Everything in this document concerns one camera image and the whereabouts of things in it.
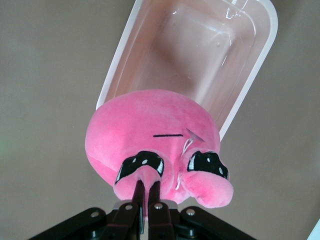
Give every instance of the white string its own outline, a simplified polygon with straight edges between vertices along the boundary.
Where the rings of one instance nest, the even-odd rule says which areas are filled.
[[[187,151],[188,147],[190,147],[191,144],[194,143],[194,140],[192,138],[189,138],[185,141],[184,143],[184,146],[183,146],[183,150],[182,150],[182,154],[181,156]],[[177,177],[177,185],[175,187],[175,190],[178,190],[179,187],[180,187],[180,175],[178,174],[178,177]]]
[[[185,141],[184,146],[183,146],[183,151],[182,151],[182,154],[181,154],[181,155],[183,155],[183,154],[187,151],[187,148],[190,147],[190,145],[191,145],[193,142],[194,142],[194,140],[193,140],[192,138],[189,138],[189,139],[187,139],[187,140]]]

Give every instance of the plush ear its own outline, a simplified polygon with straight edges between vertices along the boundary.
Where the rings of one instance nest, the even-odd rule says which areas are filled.
[[[210,149],[193,148],[181,156],[181,184],[206,208],[228,205],[234,192],[228,169]]]

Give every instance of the stitched mouth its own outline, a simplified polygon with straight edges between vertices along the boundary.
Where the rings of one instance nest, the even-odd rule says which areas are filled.
[[[218,154],[213,151],[202,153],[195,152],[189,160],[188,172],[203,171],[216,174],[220,177],[228,179],[228,168],[220,161]]]
[[[122,178],[133,174],[137,169],[149,166],[157,171],[160,177],[164,173],[164,160],[156,153],[151,151],[140,151],[137,155],[131,156],[123,161],[115,183]]]
[[[183,137],[182,134],[158,134],[153,135],[154,138],[163,138],[163,137]]]

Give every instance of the beige background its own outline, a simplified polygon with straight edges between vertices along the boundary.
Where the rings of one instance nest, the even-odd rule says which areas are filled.
[[[320,1],[272,2],[277,38],[221,146],[234,198],[210,212],[304,240],[320,218]],[[0,0],[0,240],[118,201],[84,139],[133,3]]]

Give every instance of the bolt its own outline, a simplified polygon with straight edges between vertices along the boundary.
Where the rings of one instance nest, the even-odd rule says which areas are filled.
[[[160,203],[160,202],[158,202],[158,203],[156,203],[155,205],[154,205],[154,208],[155,209],[162,209],[164,206]]]
[[[194,216],[196,214],[195,210],[189,208],[186,210],[186,214],[188,214],[189,216]]]
[[[91,213],[91,217],[92,218],[95,218],[95,217],[97,217],[99,215],[99,212],[98,211],[94,211],[93,213]]]
[[[90,237],[91,238],[96,238],[97,237],[97,232],[96,231],[90,232]]]
[[[127,206],[125,206],[125,210],[131,210],[133,208],[132,205],[128,204]]]

